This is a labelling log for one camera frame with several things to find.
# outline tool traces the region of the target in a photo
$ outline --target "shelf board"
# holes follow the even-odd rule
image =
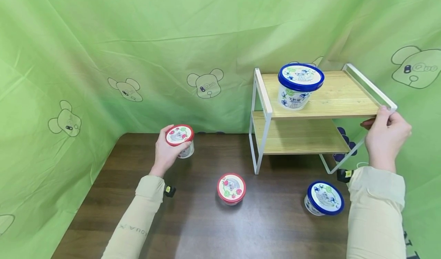
[[[324,71],[325,81],[311,94],[305,108],[290,111],[278,102],[277,74],[262,74],[273,108],[271,119],[331,119],[346,117],[374,117],[378,103],[345,71]]]
[[[263,111],[253,111],[253,122],[259,146],[265,127]],[[348,144],[331,119],[278,119],[270,122],[263,153],[340,154],[349,151]]]

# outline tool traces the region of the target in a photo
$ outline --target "right hand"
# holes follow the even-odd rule
[[[391,113],[385,106],[378,109],[377,117],[360,125],[369,130],[365,142],[369,165],[396,173],[395,158],[412,134],[411,125],[399,113]]]
[[[163,177],[165,172],[173,165],[180,152],[191,145],[191,141],[181,143],[179,146],[169,145],[165,140],[165,135],[172,127],[173,125],[168,125],[159,132],[159,137],[156,141],[155,163],[149,175]]]

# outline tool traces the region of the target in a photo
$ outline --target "ice cream tub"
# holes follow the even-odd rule
[[[340,191],[324,181],[316,181],[308,187],[305,207],[313,215],[337,215],[345,207]]]
[[[242,201],[246,192],[245,181],[238,174],[224,174],[217,182],[217,194],[228,205],[238,204]]]
[[[194,153],[194,131],[188,125],[176,125],[169,129],[165,135],[165,140],[171,146],[179,146],[180,144],[191,141],[190,147],[180,152],[178,158],[191,157]]]
[[[325,75],[307,64],[284,65],[278,75],[280,105],[291,111],[305,107],[311,94],[322,87]]]

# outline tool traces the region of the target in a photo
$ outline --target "beige sleeve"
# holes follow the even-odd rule
[[[143,177],[136,196],[119,221],[102,259],[138,259],[155,213],[162,203],[164,180],[153,175]]]
[[[405,259],[401,211],[404,179],[369,166],[349,182],[351,209],[347,259]]]

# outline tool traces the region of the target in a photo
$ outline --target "green curtain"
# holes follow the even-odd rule
[[[253,68],[351,62],[413,135],[404,227],[436,258],[441,0],[0,0],[0,257],[50,258],[118,137],[247,132]],[[360,120],[336,120],[357,142]],[[366,161],[359,149],[344,164]]]

